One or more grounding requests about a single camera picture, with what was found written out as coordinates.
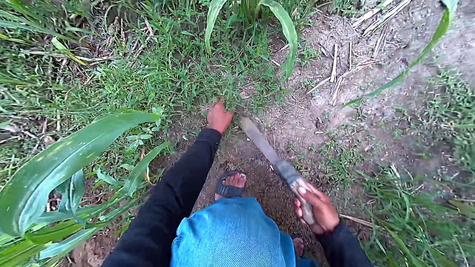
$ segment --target bare soil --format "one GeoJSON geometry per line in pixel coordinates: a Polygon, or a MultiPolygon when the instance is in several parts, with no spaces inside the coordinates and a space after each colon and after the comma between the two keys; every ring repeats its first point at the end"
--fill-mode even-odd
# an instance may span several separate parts
{"type": "MultiPolygon", "coordinates": [[[[366,101],[359,109],[341,108],[367,92],[373,91],[402,72],[425,45],[440,22],[443,13],[442,3],[438,0],[412,1],[389,24],[382,51],[375,57],[376,64],[346,77],[337,97],[336,105],[329,104],[333,83],[327,82],[318,88],[317,94],[306,94],[311,86],[305,80],[319,82],[330,76],[332,71],[333,46],[339,44],[337,74],[347,71],[349,66],[349,42],[352,43],[352,65],[372,58],[379,32],[362,37],[362,29],[373,23],[378,16],[368,20],[357,29],[351,27],[351,21],[323,10],[311,17],[311,25],[303,31],[302,39],[315,49],[324,48],[319,58],[312,59],[304,67],[296,67],[287,87],[291,89],[280,105],[272,106],[264,114],[253,116],[261,127],[261,132],[277,153],[285,160],[294,162],[298,153],[305,159],[320,162],[318,153],[312,155],[310,148],[319,148],[330,140],[332,131],[342,125],[352,125],[354,130],[337,137],[345,146],[357,146],[364,157],[361,169],[371,173],[378,165],[404,166],[409,172],[418,175],[453,174],[450,167],[450,148],[447,145],[433,143],[420,133],[407,130],[407,125],[398,119],[398,106],[404,106],[413,112],[424,108],[423,100],[430,95],[428,79],[441,68],[456,68],[464,74],[463,79],[475,84],[475,6],[463,0],[457,10],[452,26],[442,41],[422,64],[413,68],[402,83],[383,92],[376,98],[366,101]],[[393,131],[403,131],[396,138],[393,131]],[[429,152],[433,156],[421,156],[429,152]]],[[[284,63],[286,50],[280,51],[285,42],[273,40],[273,60],[284,63]]],[[[204,118],[197,118],[204,125],[204,118]]],[[[187,135],[180,127],[174,132],[175,138],[182,140],[178,154],[156,166],[170,166],[186,150],[188,142],[180,136],[187,135]]],[[[326,264],[323,251],[305,226],[296,219],[292,208],[292,195],[280,178],[272,171],[268,161],[247,139],[239,128],[233,130],[221,140],[221,146],[215,162],[209,172],[207,182],[195,204],[195,210],[202,209],[213,202],[216,179],[224,171],[240,170],[248,177],[247,195],[256,197],[264,212],[272,218],[285,233],[301,236],[307,251],[322,265],[326,264]]],[[[336,188],[334,181],[320,172],[318,166],[307,166],[308,180],[319,189],[330,194],[338,212],[348,215],[358,213],[362,188],[354,183],[350,188],[336,188]]],[[[362,226],[346,221],[355,234],[361,233],[362,226]]],[[[99,266],[113,249],[117,237],[111,231],[101,232],[87,243],[76,248],[71,254],[71,262],[78,266],[99,266]]]]}

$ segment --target dirt path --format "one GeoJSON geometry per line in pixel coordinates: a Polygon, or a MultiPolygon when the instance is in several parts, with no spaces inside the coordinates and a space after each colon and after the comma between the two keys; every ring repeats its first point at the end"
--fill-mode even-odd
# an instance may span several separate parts
{"type": "MultiPolygon", "coordinates": [[[[378,63],[344,80],[341,93],[336,98],[336,106],[329,104],[331,83],[323,84],[318,93],[306,94],[315,83],[330,76],[333,60],[322,54],[321,57],[312,59],[305,67],[295,68],[287,84],[291,93],[281,105],[274,105],[265,114],[253,117],[260,125],[261,132],[283,159],[289,162],[313,162],[313,165],[302,164],[299,170],[319,189],[333,197],[339,212],[352,211],[355,203],[361,201],[358,198],[361,189],[355,185],[345,191],[343,186],[336,186],[335,180],[319,172],[322,166],[318,163],[323,159],[323,155],[315,152],[327,141],[333,140],[347,147],[358,148],[364,154],[365,161],[361,163],[361,167],[365,171],[371,171],[378,164],[394,163],[415,173],[435,173],[447,161],[441,153],[446,148],[436,148],[433,151],[435,157],[427,160],[417,155],[420,149],[417,144],[421,141],[417,136],[395,139],[391,130],[404,127],[394,121],[396,109],[400,104],[412,110],[422,107],[422,93],[426,91],[427,81],[441,67],[457,68],[465,75],[464,79],[475,84],[475,7],[470,5],[469,1],[461,3],[448,34],[424,60],[424,64],[416,66],[404,82],[388,89],[378,98],[366,101],[365,105],[358,109],[340,108],[342,104],[376,89],[403,71],[430,41],[442,12],[442,4],[438,0],[412,1],[404,8],[388,27],[384,48],[375,57],[378,63]],[[342,125],[349,125],[346,130],[340,128],[346,134],[328,134],[342,125]]],[[[370,19],[365,25],[373,21],[374,19],[370,19]]],[[[317,13],[311,18],[311,26],[303,31],[302,39],[314,49],[324,48],[328,54],[333,54],[333,46],[338,43],[340,52],[337,73],[341,75],[350,67],[349,42],[352,42],[353,65],[367,60],[374,53],[379,34],[365,38],[360,35],[361,30],[354,30],[348,19],[317,13]]],[[[274,47],[276,54],[273,60],[277,63],[283,63],[285,60],[286,51],[278,52],[283,46],[284,42],[278,42],[274,47]]],[[[186,143],[183,141],[180,144],[183,148],[181,152],[186,143]]],[[[280,229],[303,237],[317,261],[324,263],[320,245],[310,231],[297,222],[290,191],[271,170],[265,157],[237,128],[221,141],[195,210],[212,203],[216,178],[224,171],[233,169],[247,174],[247,194],[256,197],[264,212],[280,229]]],[[[359,225],[352,222],[348,224],[353,226],[355,233],[359,232],[359,225]]],[[[105,237],[98,235],[75,249],[72,257],[75,262],[81,263],[78,265],[99,266],[112,250],[117,238],[108,238],[107,233],[102,234],[105,237]],[[101,247],[102,251],[94,251],[98,247],[101,247]]]]}

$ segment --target black sleeve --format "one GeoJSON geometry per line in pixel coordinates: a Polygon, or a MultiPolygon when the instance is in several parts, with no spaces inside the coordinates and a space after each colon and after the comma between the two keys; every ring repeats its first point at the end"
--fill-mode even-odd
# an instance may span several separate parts
{"type": "Polygon", "coordinates": [[[201,131],[195,143],[152,189],[150,198],[102,266],[170,265],[176,230],[193,209],[220,139],[216,130],[201,131]]]}
{"type": "Polygon", "coordinates": [[[333,233],[316,235],[331,267],[373,267],[360,243],[340,222],[333,233]]]}

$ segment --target blue jeans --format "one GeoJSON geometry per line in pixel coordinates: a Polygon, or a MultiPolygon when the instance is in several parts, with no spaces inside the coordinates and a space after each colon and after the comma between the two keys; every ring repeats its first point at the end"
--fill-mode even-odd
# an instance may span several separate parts
{"type": "Polygon", "coordinates": [[[171,247],[171,266],[316,267],[295,255],[289,235],[255,198],[221,198],[184,218],[171,247]]]}

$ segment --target sandal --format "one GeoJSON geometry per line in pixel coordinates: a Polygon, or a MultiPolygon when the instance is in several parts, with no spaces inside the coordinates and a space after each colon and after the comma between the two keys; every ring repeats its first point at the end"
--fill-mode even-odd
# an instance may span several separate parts
{"type": "Polygon", "coordinates": [[[220,177],[220,179],[218,180],[218,183],[216,184],[215,193],[218,194],[218,195],[221,195],[225,198],[232,198],[232,197],[242,198],[242,195],[244,194],[244,191],[246,190],[247,181],[244,184],[244,187],[236,187],[236,186],[232,186],[232,185],[224,185],[223,184],[223,181],[227,177],[232,176],[236,173],[241,173],[241,172],[234,170],[234,171],[228,171],[228,172],[224,173],[220,177]]]}

